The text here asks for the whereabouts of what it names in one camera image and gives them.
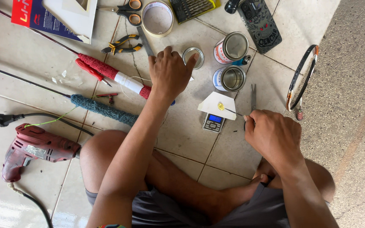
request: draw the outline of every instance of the metal can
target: metal can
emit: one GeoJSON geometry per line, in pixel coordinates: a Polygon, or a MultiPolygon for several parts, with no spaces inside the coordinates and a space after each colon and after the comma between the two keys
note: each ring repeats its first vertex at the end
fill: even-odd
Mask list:
{"type": "Polygon", "coordinates": [[[241,32],[233,32],[221,39],[213,49],[215,59],[221,64],[228,64],[242,59],[249,48],[247,37],[241,32]]]}
{"type": "Polygon", "coordinates": [[[198,53],[200,56],[198,57],[197,63],[195,64],[193,70],[199,69],[204,64],[204,54],[202,53],[202,51],[199,48],[196,48],[196,47],[189,47],[182,54],[182,59],[184,60],[184,63],[186,65],[189,58],[192,55],[194,55],[195,53],[198,53]]]}
{"type": "Polygon", "coordinates": [[[245,85],[246,72],[235,65],[223,67],[213,74],[212,81],[217,90],[236,92],[245,85]]]}

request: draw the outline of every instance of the green string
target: green string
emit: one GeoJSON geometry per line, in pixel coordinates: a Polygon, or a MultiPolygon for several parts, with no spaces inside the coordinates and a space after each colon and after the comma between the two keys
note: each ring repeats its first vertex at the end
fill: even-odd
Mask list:
{"type": "Polygon", "coordinates": [[[26,127],[29,127],[29,126],[38,126],[38,125],[42,125],[42,124],[47,124],[47,123],[51,123],[51,122],[55,122],[55,121],[58,121],[60,120],[62,117],[64,117],[65,115],[67,115],[68,113],[70,113],[71,111],[73,111],[76,107],[74,107],[73,109],[71,109],[69,112],[67,112],[66,114],[62,115],[61,117],[59,117],[58,119],[56,120],[53,120],[53,121],[49,121],[49,122],[43,122],[43,123],[39,123],[39,124],[29,124],[29,125],[25,125],[25,128],[26,127]]]}

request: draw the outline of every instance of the white tape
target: white tape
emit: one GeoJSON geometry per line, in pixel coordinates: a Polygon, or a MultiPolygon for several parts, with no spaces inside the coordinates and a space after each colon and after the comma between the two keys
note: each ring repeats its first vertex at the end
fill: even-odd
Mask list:
{"type": "Polygon", "coordinates": [[[155,2],[150,2],[150,3],[148,3],[147,5],[144,6],[143,12],[142,12],[142,24],[143,24],[143,28],[146,30],[146,32],[148,34],[150,34],[150,36],[153,36],[153,37],[156,37],[156,38],[167,36],[171,32],[171,29],[173,28],[173,23],[174,23],[173,11],[171,10],[171,8],[167,4],[165,4],[163,2],[155,1],[155,2]],[[154,8],[154,7],[161,7],[163,9],[165,9],[167,11],[167,13],[170,15],[170,18],[171,18],[170,28],[168,28],[167,31],[165,31],[163,33],[161,33],[161,32],[160,33],[155,33],[153,31],[150,31],[147,28],[147,25],[144,23],[144,16],[146,15],[147,11],[149,11],[151,8],[154,8]]]}
{"type": "Polygon", "coordinates": [[[128,89],[131,89],[132,91],[134,91],[137,94],[140,94],[140,91],[143,88],[143,84],[131,79],[130,77],[126,76],[124,73],[122,72],[118,72],[115,76],[114,79],[116,82],[118,82],[119,84],[125,86],[128,89]]]}

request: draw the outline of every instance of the red drill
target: red drill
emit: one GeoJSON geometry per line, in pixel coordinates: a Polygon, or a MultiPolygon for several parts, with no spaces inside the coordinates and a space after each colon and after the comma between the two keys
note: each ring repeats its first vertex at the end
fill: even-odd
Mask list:
{"type": "Polygon", "coordinates": [[[2,179],[16,182],[21,179],[19,168],[27,166],[33,159],[41,158],[49,162],[72,159],[81,145],[67,138],[46,132],[37,126],[24,123],[15,128],[16,138],[11,143],[3,164],[2,179]]]}

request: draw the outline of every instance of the concrete floor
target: concrete floor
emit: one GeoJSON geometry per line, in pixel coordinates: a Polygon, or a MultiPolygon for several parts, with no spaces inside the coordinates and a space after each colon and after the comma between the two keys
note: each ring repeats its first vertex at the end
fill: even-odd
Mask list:
{"type": "Polygon", "coordinates": [[[341,1],[303,98],[302,152],[332,173],[339,226],[365,227],[365,1],[341,1]]]}

